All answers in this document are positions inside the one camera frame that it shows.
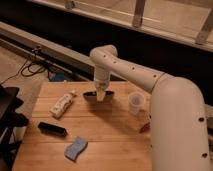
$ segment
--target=glass railing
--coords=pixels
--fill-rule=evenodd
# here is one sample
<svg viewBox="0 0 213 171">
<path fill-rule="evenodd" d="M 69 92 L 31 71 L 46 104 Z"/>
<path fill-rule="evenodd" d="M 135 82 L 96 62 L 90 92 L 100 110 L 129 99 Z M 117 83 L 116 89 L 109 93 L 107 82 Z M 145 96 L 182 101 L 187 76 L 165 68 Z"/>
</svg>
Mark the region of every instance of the glass railing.
<svg viewBox="0 0 213 171">
<path fill-rule="evenodd" d="M 213 51 L 213 0 L 31 1 Z"/>
</svg>

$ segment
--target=remote control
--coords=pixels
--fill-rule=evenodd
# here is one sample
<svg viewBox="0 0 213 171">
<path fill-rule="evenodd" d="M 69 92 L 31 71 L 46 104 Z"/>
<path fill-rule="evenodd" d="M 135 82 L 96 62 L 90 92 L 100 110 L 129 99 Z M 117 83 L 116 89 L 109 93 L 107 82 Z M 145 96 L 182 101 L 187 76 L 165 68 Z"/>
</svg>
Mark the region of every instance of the remote control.
<svg viewBox="0 0 213 171">
<path fill-rule="evenodd" d="M 65 128 L 45 122 L 40 122 L 38 128 L 41 130 L 42 133 L 45 134 L 56 135 L 60 137 L 65 137 L 67 135 L 67 131 Z"/>
</svg>

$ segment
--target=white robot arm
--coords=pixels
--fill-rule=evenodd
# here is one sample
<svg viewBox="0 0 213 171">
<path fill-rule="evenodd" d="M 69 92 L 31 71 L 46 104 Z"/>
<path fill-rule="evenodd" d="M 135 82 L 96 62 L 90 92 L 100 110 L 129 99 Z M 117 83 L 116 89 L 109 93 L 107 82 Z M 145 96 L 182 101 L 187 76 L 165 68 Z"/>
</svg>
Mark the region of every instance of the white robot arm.
<svg viewBox="0 0 213 171">
<path fill-rule="evenodd" d="M 112 45 L 91 51 L 97 93 L 104 95 L 113 71 L 151 94 L 153 171 L 210 171 L 204 100 L 199 88 L 185 78 L 116 56 Z"/>
</svg>

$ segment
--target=wooden tabletop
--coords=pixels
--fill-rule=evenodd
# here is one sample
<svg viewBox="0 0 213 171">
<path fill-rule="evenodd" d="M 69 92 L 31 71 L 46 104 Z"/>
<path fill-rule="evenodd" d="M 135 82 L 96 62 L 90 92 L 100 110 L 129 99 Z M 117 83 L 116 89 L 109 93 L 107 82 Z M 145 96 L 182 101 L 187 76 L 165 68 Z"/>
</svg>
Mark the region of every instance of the wooden tabletop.
<svg viewBox="0 0 213 171">
<path fill-rule="evenodd" d="M 60 120 L 49 109 L 65 93 L 75 89 L 77 97 Z M 150 134 L 139 133 L 149 122 L 149 94 L 129 82 L 111 82 L 112 101 L 88 102 L 83 93 L 94 91 L 93 82 L 45 82 L 30 119 L 13 171 L 151 171 Z M 138 116 L 128 112 L 128 94 L 140 91 L 145 104 Z M 48 122 L 68 131 L 65 139 L 45 135 L 37 128 Z M 64 156 L 64 150 L 77 137 L 88 147 L 76 162 Z"/>
</svg>

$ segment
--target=white cup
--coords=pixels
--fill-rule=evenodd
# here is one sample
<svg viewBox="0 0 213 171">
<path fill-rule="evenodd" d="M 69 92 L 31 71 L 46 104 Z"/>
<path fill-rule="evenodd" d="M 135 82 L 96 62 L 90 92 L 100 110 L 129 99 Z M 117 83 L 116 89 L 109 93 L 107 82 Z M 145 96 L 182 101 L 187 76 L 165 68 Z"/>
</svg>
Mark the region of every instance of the white cup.
<svg viewBox="0 0 213 171">
<path fill-rule="evenodd" d="M 132 92 L 129 94 L 128 101 L 129 112 L 137 115 L 144 103 L 144 97 L 139 92 Z"/>
</svg>

